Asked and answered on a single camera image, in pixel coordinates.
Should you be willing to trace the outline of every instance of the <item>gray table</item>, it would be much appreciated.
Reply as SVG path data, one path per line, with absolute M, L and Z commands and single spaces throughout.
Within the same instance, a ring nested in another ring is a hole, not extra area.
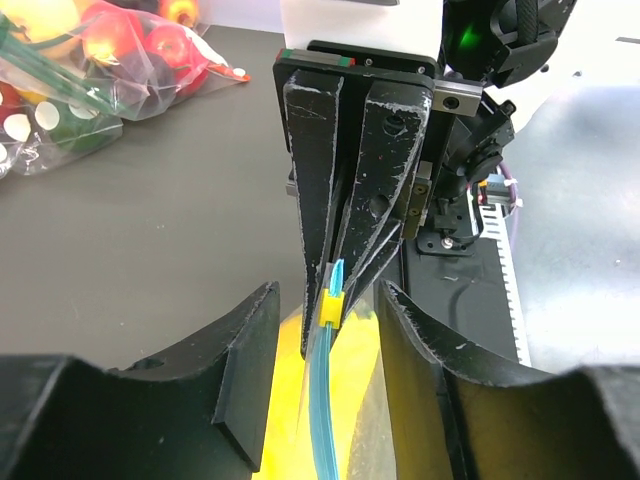
M 302 298 L 295 202 L 271 77 L 279 35 L 212 29 L 254 77 L 127 125 L 113 146 L 0 181 L 0 351 L 123 367 L 261 282 Z M 640 361 L 640 90 L 548 102 L 508 148 L 525 208 L 515 264 L 531 356 L 552 371 Z

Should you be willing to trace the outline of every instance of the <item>purple wire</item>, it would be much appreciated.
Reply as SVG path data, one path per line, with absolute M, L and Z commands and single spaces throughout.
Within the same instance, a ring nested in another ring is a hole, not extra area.
M 513 180 L 513 175 L 511 175 L 511 171 L 507 164 L 504 161 L 500 162 L 500 171 L 506 180 Z M 520 220 L 520 209 L 517 206 L 518 201 L 518 184 L 515 182 L 510 182 L 509 185 L 509 197 L 511 200 L 510 206 L 510 214 L 512 217 L 511 221 L 511 235 L 509 235 L 509 247 L 511 248 L 511 253 L 513 254 L 516 246 L 516 237 L 518 235 L 518 223 Z

